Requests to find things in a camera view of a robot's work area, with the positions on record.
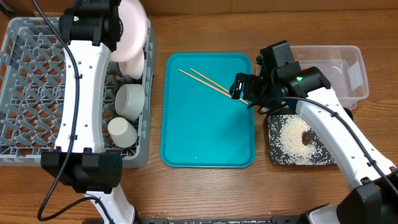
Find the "pink small bowl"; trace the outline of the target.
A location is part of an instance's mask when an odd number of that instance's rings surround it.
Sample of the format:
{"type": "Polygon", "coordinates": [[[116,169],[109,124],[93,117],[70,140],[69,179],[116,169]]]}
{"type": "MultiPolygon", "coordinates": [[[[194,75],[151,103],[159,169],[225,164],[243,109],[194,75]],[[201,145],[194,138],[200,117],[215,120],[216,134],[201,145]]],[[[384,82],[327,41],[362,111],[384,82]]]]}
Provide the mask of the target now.
{"type": "Polygon", "coordinates": [[[133,79],[140,79],[144,71],[145,56],[144,51],[141,50],[132,59],[119,62],[119,70],[125,77],[131,77],[133,79]]]}

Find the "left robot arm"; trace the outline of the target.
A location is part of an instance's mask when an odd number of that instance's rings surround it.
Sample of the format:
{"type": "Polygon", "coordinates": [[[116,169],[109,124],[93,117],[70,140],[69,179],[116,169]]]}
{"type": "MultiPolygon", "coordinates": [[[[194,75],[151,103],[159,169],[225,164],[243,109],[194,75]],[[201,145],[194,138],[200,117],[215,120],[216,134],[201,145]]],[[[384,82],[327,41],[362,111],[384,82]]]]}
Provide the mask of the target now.
{"type": "Polygon", "coordinates": [[[137,223],[120,184],[122,157],[104,150],[102,112],[109,63],[144,58],[146,12],[139,1],[77,1],[52,32],[65,52],[66,82],[55,149],[40,165],[92,202],[105,223],[137,223]]]}

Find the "brown mushroom piece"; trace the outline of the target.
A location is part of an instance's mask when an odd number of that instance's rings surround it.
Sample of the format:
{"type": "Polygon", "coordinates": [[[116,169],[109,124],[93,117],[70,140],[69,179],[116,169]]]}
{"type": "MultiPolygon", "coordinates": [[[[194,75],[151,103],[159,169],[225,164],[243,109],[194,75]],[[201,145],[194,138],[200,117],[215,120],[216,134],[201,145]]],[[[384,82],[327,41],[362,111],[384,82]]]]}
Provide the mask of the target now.
{"type": "Polygon", "coordinates": [[[311,145],[313,142],[313,133],[311,131],[304,131],[302,133],[302,144],[304,146],[311,145]]]}

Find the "large pink plate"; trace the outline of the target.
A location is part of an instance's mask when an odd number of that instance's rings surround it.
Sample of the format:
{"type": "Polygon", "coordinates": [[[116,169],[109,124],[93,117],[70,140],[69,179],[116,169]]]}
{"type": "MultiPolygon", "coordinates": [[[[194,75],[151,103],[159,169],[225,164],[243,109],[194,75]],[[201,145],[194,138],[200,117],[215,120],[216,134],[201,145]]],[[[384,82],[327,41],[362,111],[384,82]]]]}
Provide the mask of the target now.
{"type": "Polygon", "coordinates": [[[139,0],[122,0],[118,12],[123,32],[111,53],[111,61],[125,62],[134,58],[145,44],[147,16],[139,0]]]}

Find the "pale green cup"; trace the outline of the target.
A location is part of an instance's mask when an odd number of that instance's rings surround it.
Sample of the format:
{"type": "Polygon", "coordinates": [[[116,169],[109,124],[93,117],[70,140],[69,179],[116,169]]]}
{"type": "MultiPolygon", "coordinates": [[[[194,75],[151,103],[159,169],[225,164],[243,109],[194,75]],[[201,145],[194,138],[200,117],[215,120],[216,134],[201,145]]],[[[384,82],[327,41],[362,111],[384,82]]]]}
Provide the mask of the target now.
{"type": "Polygon", "coordinates": [[[136,128],[122,117],[113,118],[108,123],[108,132],[113,143],[119,148],[131,147],[137,140],[136,128]]]}

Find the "grey-green bowl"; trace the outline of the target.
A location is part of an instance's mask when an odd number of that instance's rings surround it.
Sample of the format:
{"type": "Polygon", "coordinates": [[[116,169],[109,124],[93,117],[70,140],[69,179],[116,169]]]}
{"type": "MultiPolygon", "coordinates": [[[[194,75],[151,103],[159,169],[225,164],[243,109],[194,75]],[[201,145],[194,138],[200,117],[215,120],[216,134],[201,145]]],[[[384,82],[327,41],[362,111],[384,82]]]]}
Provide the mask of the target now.
{"type": "Polygon", "coordinates": [[[145,102],[144,87],[140,84],[125,84],[116,94],[115,109],[118,115],[134,121],[142,112],[145,102]]]}

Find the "wooden chopstick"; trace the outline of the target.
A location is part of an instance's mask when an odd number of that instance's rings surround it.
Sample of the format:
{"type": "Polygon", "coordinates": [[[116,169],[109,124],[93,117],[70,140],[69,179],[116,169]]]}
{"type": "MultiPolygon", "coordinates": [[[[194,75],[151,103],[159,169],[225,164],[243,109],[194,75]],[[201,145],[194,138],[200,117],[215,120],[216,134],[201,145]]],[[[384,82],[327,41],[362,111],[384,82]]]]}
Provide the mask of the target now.
{"type": "Polygon", "coordinates": [[[181,69],[179,69],[179,72],[182,72],[183,74],[185,74],[185,75],[189,76],[190,78],[192,78],[192,79],[194,79],[194,80],[196,80],[196,81],[198,81],[198,82],[200,82],[200,83],[202,83],[202,84],[204,84],[204,85],[210,87],[211,89],[213,89],[213,90],[215,90],[215,91],[221,93],[222,95],[224,95],[224,96],[226,96],[226,97],[228,97],[228,98],[231,98],[231,95],[229,95],[229,94],[226,93],[225,91],[222,91],[222,90],[220,90],[219,88],[214,87],[213,85],[210,85],[209,83],[207,83],[207,82],[205,82],[205,81],[203,81],[203,80],[201,80],[201,79],[199,79],[199,78],[197,78],[197,77],[191,75],[190,73],[188,73],[188,72],[186,72],[186,71],[184,71],[184,70],[181,70],[181,69]]]}
{"type": "MultiPolygon", "coordinates": [[[[227,90],[226,88],[224,88],[223,86],[221,86],[220,84],[218,84],[217,82],[214,82],[212,79],[206,77],[205,75],[203,75],[202,73],[196,71],[193,68],[190,68],[191,71],[195,72],[197,75],[201,76],[202,78],[206,79],[207,81],[211,82],[212,84],[216,85],[218,88],[222,89],[223,91],[225,91],[226,93],[229,93],[229,90],[227,90]]],[[[239,99],[239,101],[243,102],[244,104],[248,105],[249,103],[243,99],[239,99]]]]}

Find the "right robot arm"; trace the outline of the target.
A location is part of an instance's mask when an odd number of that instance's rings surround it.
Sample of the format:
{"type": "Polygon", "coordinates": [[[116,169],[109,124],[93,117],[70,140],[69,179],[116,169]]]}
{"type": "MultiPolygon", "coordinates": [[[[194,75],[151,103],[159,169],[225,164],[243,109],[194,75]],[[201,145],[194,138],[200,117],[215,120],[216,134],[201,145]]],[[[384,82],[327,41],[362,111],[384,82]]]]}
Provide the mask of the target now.
{"type": "Polygon", "coordinates": [[[397,223],[397,166],[359,130],[321,70],[302,69],[286,40],[261,49],[256,60],[260,73],[237,73],[231,98],[269,110],[288,106],[315,131],[349,188],[338,205],[315,207],[296,223],[397,223]]]}

